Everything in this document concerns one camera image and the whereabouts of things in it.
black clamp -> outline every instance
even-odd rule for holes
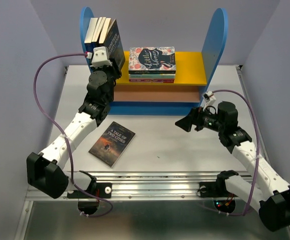
[[[224,198],[227,197],[230,192],[226,189],[225,180],[239,175],[237,172],[233,170],[222,171],[217,175],[216,181],[201,181],[199,183],[200,189],[198,192],[200,193],[201,198]]]

blue shelf edge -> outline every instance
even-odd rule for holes
[[[110,106],[110,115],[186,116],[198,103],[114,101]]]

bookshelf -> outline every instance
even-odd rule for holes
[[[82,9],[79,25],[84,52],[84,40],[90,18],[93,17],[89,7]],[[174,83],[129,82],[129,52],[125,51],[126,62],[121,70],[122,77],[117,80],[110,114],[178,116],[186,115],[192,107],[198,107],[201,94],[207,90],[222,56],[227,32],[227,12],[218,8],[210,21],[202,51],[175,53],[177,70]]]
[[[128,59],[129,52],[125,51],[126,62],[121,69],[122,77],[117,80],[118,85],[178,85],[178,86],[206,86],[206,74],[201,52],[178,51],[175,53],[176,77],[174,83],[129,82]]]

book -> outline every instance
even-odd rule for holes
[[[130,74],[175,74],[175,48],[131,47],[128,71]]]
[[[165,78],[130,78],[131,83],[162,83],[162,84],[173,84],[174,79],[165,79]]]
[[[98,41],[99,44],[104,44],[106,36],[109,32],[108,29],[109,29],[110,21],[111,21],[111,18],[107,17],[105,22],[104,22],[103,29],[100,33],[100,37],[99,37],[99,41]]]
[[[89,21],[88,30],[84,41],[87,52],[93,52],[93,49],[95,47],[94,44],[92,43],[92,39],[94,31],[96,29],[97,22],[98,22],[97,17],[92,17]]]
[[[113,121],[89,153],[112,168],[134,137],[134,132]]]
[[[125,63],[125,54],[121,38],[118,30],[117,20],[113,19],[112,24],[109,26],[107,36],[104,43],[99,44],[100,47],[105,46],[108,48],[109,58],[115,60],[119,69],[121,70]]]
[[[103,17],[100,17],[99,20],[97,21],[96,30],[94,31],[93,40],[92,40],[93,43],[98,42],[105,20],[106,18],[103,16]]]
[[[175,74],[130,74],[130,79],[175,79]]]

yellow shelf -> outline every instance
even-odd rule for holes
[[[126,62],[121,70],[122,77],[117,80],[118,85],[181,85],[206,86],[203,57],[201,52],[178,51],[176,58],[176,77],[174,83],[129,82],[128,60],[129,52],[125,51]]]

